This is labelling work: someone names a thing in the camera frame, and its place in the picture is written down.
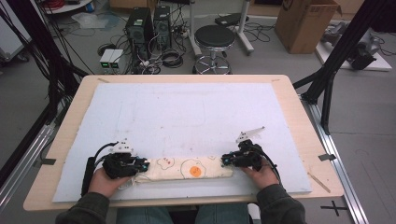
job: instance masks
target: computer tower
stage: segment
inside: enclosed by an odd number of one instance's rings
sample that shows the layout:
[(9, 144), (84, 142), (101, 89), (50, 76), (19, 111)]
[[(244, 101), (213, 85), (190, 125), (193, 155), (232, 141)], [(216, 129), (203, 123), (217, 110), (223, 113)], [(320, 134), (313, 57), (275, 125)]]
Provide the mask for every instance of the computer tower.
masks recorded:
[(154, 11), (154, 31), (157, 36), (157, 48), (172, 47), (172, 32), (170, 21), (171, 9), (169, 6), (156, 6)]
[(125, 25), (131, 48), (139, 57), (148, 60), (154, 47), (154, 29), (148, 7), (134, 7)]

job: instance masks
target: hand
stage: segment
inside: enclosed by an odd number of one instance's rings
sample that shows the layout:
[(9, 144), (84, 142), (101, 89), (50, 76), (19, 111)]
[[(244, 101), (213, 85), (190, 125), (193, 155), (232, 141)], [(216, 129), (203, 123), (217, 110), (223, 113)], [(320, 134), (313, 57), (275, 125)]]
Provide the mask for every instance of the hand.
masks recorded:
[(274, 171), (265, 159), (262, 159), (262, 168), (260, 171), (252, 170), (247, 167), (241, 167), (241, 170), (254, 181), (259, 189), (265, 189), (270, 185), (279, 184), (279, 180), (276, 178)]
[(93, 174), (90, 188), (88, 192), (96, 192), (105, 195), (110, 198), (117, 190), (119, 186), (130, 180), (131, 177), (123, 177), (117, 179), (111, 179), (105, 172), (105, 169), (100, 168)]

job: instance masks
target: cardboard box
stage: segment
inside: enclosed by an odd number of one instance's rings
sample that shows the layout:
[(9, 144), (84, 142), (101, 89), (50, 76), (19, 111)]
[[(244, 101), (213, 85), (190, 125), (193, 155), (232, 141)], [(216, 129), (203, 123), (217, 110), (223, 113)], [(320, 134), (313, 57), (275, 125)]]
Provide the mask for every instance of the cardboard box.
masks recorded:
[(158, 0), (109, 0), (109, 1), (111, 8), (128, 11), (127, 9), (131, 9), (134, 7), (149, 7), (151, 13), (154, 11), (154, 8), (157, 6), (157, 2), (158, 2)]
[(338, 8), (333, 0), (284, 0), (276, 34), (289, 53), (313, 53)]

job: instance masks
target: wooden table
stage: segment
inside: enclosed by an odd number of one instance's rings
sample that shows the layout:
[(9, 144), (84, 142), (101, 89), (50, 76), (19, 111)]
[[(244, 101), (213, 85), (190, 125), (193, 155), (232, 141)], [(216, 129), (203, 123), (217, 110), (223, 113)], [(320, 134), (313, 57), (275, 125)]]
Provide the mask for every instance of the wooden table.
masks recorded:
[[(288, 77), (283, 75), (156, 75), (156, 76), (88, 76), (85, 77), (70, 105), (59, 132), (57, 133), (47, 158), (56, 159), (54, 165), (43, 165), (26, 197), (23, 207), (27, 211), (67, 209), (73, 203), (53, 203), (52, 198), (68, 150), (73, 145), (78, 127), (91, 103), (96, 86), (99, 83), (271, 83), (276, 98), (289, 125), (294, 143), (300, 153), (313, 191), (306, 194), (293, 194), (294, 198), (340, 197), (343, 187), (329, 161), (321, 161), (318, 156), (325, 154), (314, 127), (306, 115)], [(198, 203), (254, 202), (255, 195), (238, 197), (206, 197), (183, 199), (160, 199), (113, 202), (110, 206), (146, 206), (146, 205), (182, 205)]]

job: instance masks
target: floor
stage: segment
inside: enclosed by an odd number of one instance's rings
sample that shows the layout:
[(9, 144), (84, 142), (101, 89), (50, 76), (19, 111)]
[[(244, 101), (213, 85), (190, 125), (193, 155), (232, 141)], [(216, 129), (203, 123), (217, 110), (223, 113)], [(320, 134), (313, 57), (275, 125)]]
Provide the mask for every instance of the floor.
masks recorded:
[[(69, 19), (70, 15), (57, 18), (68, 33), (65, 38), (81, 59), (95, 74), (101, 74), (99, 46), (117, 40), (122, 35), (125, 21), (120, 17), (105, 15), (110, 25), (105, 29), (82, 30)], [(197, 27), (214, 23), (218, 15), (197, 19)], [(248, 25), (272, 26), (275, 18), (251, 17)], [(291, 82), (316, 72), (321, 63), (315, 53), (288, 54), (279, 42), (274, 29), (263, 30), (260, 40), (252, 41), (254, 52), (247, 56), (241, 43), (227, 51), (234, 74), (285, 74)], [(385, 40), (383, 49), (396, 50), (396, 36), (376, 34)], [(247, 34), (249, 40), (255, 37)], [(161, 74), (191, 74), (194, 56), (188, 40), (179, 68), (162, 68)], [(393, 67), (395, 56), (380, 54)], [(72, 53), (76, 66), (88, 70)], [(28, 63), (13, 60), (0, 68), (0, 166), (19, 144), (48, 102), (48, 82), (31, 60)], [(303, 93), (307, 86), (297, 90)], [(359, 197), (367, 219), (371, 223), (396, 223), (396, 70), (389, 72), (352, 71), (340, 69), (335, 78), (330, 114), (330, 132), (353, 188)], [(59, 211), (31, 213), (22, 208), (38, 168), (32, 167), (23, 179), (7, 206), (0, 214), (1, 223), (53, 223)], [(308, 223), (352, 223), (347, 210), (321, 209), (321, 206), (346, 207), (343, 198), (301, 200), (306, 208)], [(115, 209), (108, 215), (113, 223)]]

